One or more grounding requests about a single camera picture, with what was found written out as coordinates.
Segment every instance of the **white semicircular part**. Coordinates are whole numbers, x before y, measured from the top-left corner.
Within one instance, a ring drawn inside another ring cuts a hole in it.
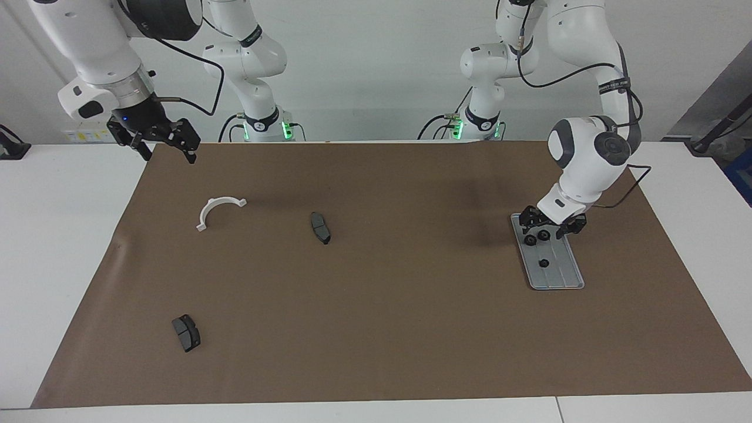
[[[559,133],[556,131],[553,131],[551,135],[548,136],[548,151],[551,153],[554,160],[558,160],[564,155],[562,140],[559,138]]]
[[[245,198],[243,199],[236,199],[232,196],[224,196],[220,198],[210,198],[209,201],[207,201],[204,208],[201,210],[201,214],[199,215],[199,225],[196,226],[196,229],[199,230],[199,232],[202,232],[206,230],[206,217],[209,215],[209,212],[215,207],[217,207],[220,204],[235,204],[237,207],[243,207],[247,204],[245,201]]]

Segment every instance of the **white table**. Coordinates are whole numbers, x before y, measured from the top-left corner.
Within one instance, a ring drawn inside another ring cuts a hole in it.
[[[710,159],[644,143],[650,204],[748,372],[752,209]],[[27,410],[144,169],[115,145],[34,146],[0,162],[0,421],[752,421],[752,392]]]

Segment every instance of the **white wall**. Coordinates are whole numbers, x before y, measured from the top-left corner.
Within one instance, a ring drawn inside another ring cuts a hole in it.
[[[11,12],[0,17],[0,119],[32,142],[59,142],[58,131],[70,123],[57,105],[56,91],[63,85],[60,75],[73,76],[71,66],[48,44],[26,1],[0,2]],[[268,82],[277,102],[305,125],[309,139],[414,138],[428,118],[453,111],[466,91],[468,84],[459,73],[462,51],[498,40],[493,0],[252,4],[265,32],[285,46],[290,61],[283,75]],[[635,91],[647,108],[647,140],[661,139],[752,38],[749,0],[610,0],[607,6]],[[544,28],[539,25],[536,35],[541,46]],[[222,38],[205,27],[179,45],[200,54],[205,45]],[[151,40],[132,43],[147,68],[158,71],[159,95],[211,105],[216,80],[201,64]],[[534,81],[572,70],[545,47],[543,56]],[[509,122],[508,138],[543,139],[561,117],[600,110],[589,75],[545,90],[516,80],[503,84],[507,102],[502,119]],[[214,140],[225,117],[240,105],[227,90],[220,116],[214,118],[183,105],[167,108],[173,119],[188,117],[205,140]]]

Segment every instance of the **black cable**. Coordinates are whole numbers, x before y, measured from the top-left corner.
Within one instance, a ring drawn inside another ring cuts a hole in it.
[[[652,166],[626,165],[626,167],[631,168],[631,169],[646,169],[646,170],[645,170],[645,173],[643,173],[642,176],[640,176],[640,178],[637,181],[635,181],[635,184],[632,185],[632,187],[629,189],[629,191],[627,191],[626,194],[624,194],[624,196],[619,200],[619,202],[617,202],[614,205],[600,205],[600,204],[595,204],[595,205],[593,205],[593,207],[596,207],[596,208],[616,208],[616,207],[619,207],[621,205],[621,203],[623,203],[624,200],[626,200],[627,198],[629,198],[629,195],[635,189],[637,189],[637,187],[640,186],[640,182],[642,182],[642,180],[645,179],[645,177],[647,176],[647,174],[650,173],[651,170],[653,170]]]
[[[504,132],[502,132],[502,137],[499,139],[499,141],[504,141],[504,135],[507,134],[507,123],[501,122],[499,125],[504,125]]]
[[[227,120],[225,120],[225,124],[222,125],[222,130],[220,130],[220,137],[219,139],[217,139],[217,142],[222,142],[222,137],[223,135],[225,135],[225,130],[233,119],[239,119],[238,114],[233,114],[232,116],[228,117]]]
[[[446,129],[452,129],[452,128],[454,128],[454,125],[444,125],[444,126],[440,126],[440,127],[439,127],[439,128],[438,128],[438,129],[436,130],[436,132],[434,132],[434,133],[433,133],[433,138],[431,138],[431,139],[436,139],[436,136],[438,135],[438,131],[441,131],[442,129],[444,129],[444,133],[446,133]]]
[[[416,139],[421,139],[423,137],[423,134],[426,132],[426,129],[428,129],[428,127],[431,126],[431,123],[434,123],[435,121],[440,120],[440,119],[444,119],[443,114],[432,117],[431,120],[429,120],[428,123],[426,123],[423,129],[420,130],[420,134],[418,134],[418,138]]]
[[[306,136],[305,136],[305,128],[303,127],[303,125],[301,125],[300,123],[294,123],[293,122],[293,123],[290,124],[290,126],[299,126],[300,127],[300,132],[303,132],[303,142],[308,142],[308,138],[306,138]]]
[[[736,132],[736,131],[740,130],[740,129],[741,129],[741,127],[742,127],[742,126],[744,126],[744,125],[745,125],[745,124],[746,124],[747,122],[749,122],[751,118],[752,118],[752,114],[750,114],[749,116],[747,116],[747,119],[744,119],[744,121],[743,121],[743,122],[741,122],[741,123],[740,123],[740,124],[739,124],[739,125],[738,125],[738,126],[737,126],[736,128],[734,128],[734,129],[729,129],[728,131],[726,131],[726,132],[724,132],[724,133],[720,134],[720,135],[718,136],[718,138],[722,138],[722,137],[724,137],[724,136],[726,136],[726,135],[732,134],[732,133],[734,133],[734,132]]]
[[[457,105],[457,108],[454,109],[454,114],[459,113],[459,110],[462,108],[462,105],[465,104],[465,100],[468,99],[471,92],[472,92],[472,87],[468,88],[468,92],[465,93],[465,96],[462,98],[462,101],[459,102],[459,104]],[[447,136],[447,128],[444,128],[444,132],[441,134],[441,139],[444,139],[445,136]]]
[[[128,19],[130,19],[133,23],[135,23],[135,21],[133,20],[133,17],[128,12],[128,9],[126,9],[126,6],[123,4],[123,0],[117,0],[117,4],[120,6],[120,9],[123,11],[123,13],[126,15],[126,17],[128,17]],[[219,63],[215,63],[215,62],[212,62],[211,60],[204,59],[203,57],[196,56],[195,54],[188,53],[187,51],[185,51],[183,49],[180,49],[178,47],[175,47],[172,44],[169,44],[169,43],[165,42],[161,38],[157,38],[157,37],[153,37],[153,36],[149,35],[148,30],[144,29],[144,28],[141,28],[141,26],[138,25],[137,23],[136,23],[136,28],[138,28],[138,30],[141,32],[141,34],[144,34],[144,36],[146,36],[148,38],[152,38],[153,40],[155,40],[158,43],[160,43],[161,45],[169,48],[170,50],[177,51],[178,53],[183,54],[184,56],[188,56],[191,59],[195,59],[195,60],[198,60],[199,62],[203,62],[203,63],[206,63],[208,65],[212,65],[215,68],[218,68],[220,70],[220,85],[217,87],[217,95],[214,97],[214,105],[212,106],[211,111],[207,111],[205,108],[197,105],[194,102],[191,102],[190,100],[186,100],[186,99],[182,99],[180,97],[176,97],[179,102],[185,103],[187,105],[191,105],[194,108],[199,109],[202,113],[206,114],[207,116],[214,116],[214,113],[217,111],[217,105],[219,105],[219,103],[220,103],[220,95],[222,94],[222,85],[224,85],[224,83],[225,83],[225,69]]]
[[[235,128],[242,128],[243,130],[245,130],[245,126],[243,125],[232,125],[232,128],[230,128],[230,132],[229,132],[230,142],[232,142],[232,130]]]
[[[522,28],[520,28],[520,38],[522,38],[522,37],[525,36],[525,25],[527,24],[527,19],[530,16],[530,10],[531,9],[532,9],[532,4],[528,5],[527,12],[525,12],[525,18],[522,21]],[[522,72],[522,51],[524,50],[525,46],[518,46],[518,47],[519,47],[519,49],[517,50],[517,71],[520,73],[520,78],[522,78],[522,80],[525,82],[525,84],[527,84],[529,87],[532,87],[532,88],[550,87],[552,85],[558,84],[559,82],[566,81],[567,79],[572,78],[575,75],[579,75],[582,72],[589,71],[590,69],[594,69],[594,68],[606,67],[606,68],[614,68],[614,69],[616,69],[616,65],[613,64],[613,63],[605,63],[605,62],[596,63],[594,65],[585,66],[584,68],[578,69],[578,70],[570,73],[569,75],[565,75],[565,76],[563,76],[563,77],[561,77],[561,78],[559,78],[559,79],[557,79],[555,81],[551,81],[551,82],[549,82],[547,84],[540,84],[540,85],[533,84],[530,81],[528,81],[527,78],[525,78],[525,75]],[[644,116],[644,107],[642,105],[642,101],[640,101],[640,98],[637,97],[637,94],[635,94],[634,91],[632,91],[630,89],[627,89],[626,93],[627,93],[627,99],[629,100],[630,103],[632,102],[632,99],[634,99],[635,102],[637,102],[638,106],[640,107],[640,114],[633,121],[629,121],[627,123],[622,123],[620,125],[616,125],[617,128],[623,128],[625,126],[634,126],[634,125],[638,124],[640,122],[640,120],[642,120],[642,118]]]
[[[220,31],[220,29],[217,28],[216,26],[214,26],[213,23],[209,22],[209,20],[206,19],[206,17],[202,17],[201,20],[203,20],[204,22],[206,22],[206,24],[209,25],[214,31],[217,31],[217,32],[219,32],[220,34],[222,34],[222,35],[224,35],[226,37],[233,38],[232,35],[228,34],[227,32]]]
[[[15,133],[15,132],[13,132],[13,131],[11,131],[10,129],[8,129],[8,127],[7,127],[7,126],[5,126],[5,125],[0,125],[0,129],[4,130],[4,131],[5,131],[5,132],[7,132],[8,134],[10,134],[10,135],[11,135],[11,136],[12,136],[13,138],[17,139],[17,140],[18,140],[18,142],[20,142],[20,143],[22,143],[22,144],[23,144],[23,140],[22,140],[21,138],[19,138],[19,137],[18,137],[18,135],[16,135],[16,133]]]
[[[525,19],[522,21],[522,28],[520,28],[520,37],[525,36],[525,25],[527,24],[527,18],[530,16],[530,10],[532,9],[532,4],[530,4],[527,7],[527,12],[525,13]],[[600,68],[600,67],[607,67],[607,68],[616,68],[616,65],[612,63],[596,63],[595,65],[586,66],[582,69],[578,69],[577,71],[572,72],[569,75],[563,76],[555,81],[551,81],[547,84],[533,84],[532,82],[528,81],[527,78],[525,78],[525,75],[522,72],[522,51],[524,50],[525,46],[519,46],[520,48],[517,49],[517,70],[520,73],[520,78],[522,78],[523,81],[525,81],[525,84],[527,84],[530,87],[533,88],[545,88],[550,87],[552,85],[558,84],[559,82],[565,81],[575,75],[579,75],[582,72],[589,71],[593,68]]]
[[[622,123],[620,125],[616,125],[617,128],[624,128],[626,126],[637,125],[638,123],[640,123],[640,120],[642,120],[642,118],[643,118],[643,116],[645,114],[645,109],[644,109],[644,107],[642,105],[642,101],[640,101],[640,98],[637,97],[637,94],[635,94],[634,91],[632,91],[631,89],[628,88],[628,89],[626,89],[626,95],[627,95],[627,99],[630,102],[633,99],[635,100],[635,102],[637,102],[637,106],[639,106],[639,108],[640,108],[640,113],[637,115],[637,117],[634,120],[631,120],[631,121],[629,121],[627,123]]]

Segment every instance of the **green led light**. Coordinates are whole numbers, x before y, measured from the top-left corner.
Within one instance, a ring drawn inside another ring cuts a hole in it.
[[[293,137],[293,131],[287,122],[282,122],[282,130],[284,131],[284,138],[290,139]]]
[[[465,128],[465,122],[459,121],[457,125],[455,125],[455,130],[452,132],[452,136],[454,139],[461,139],[462,138],[462,129]]]

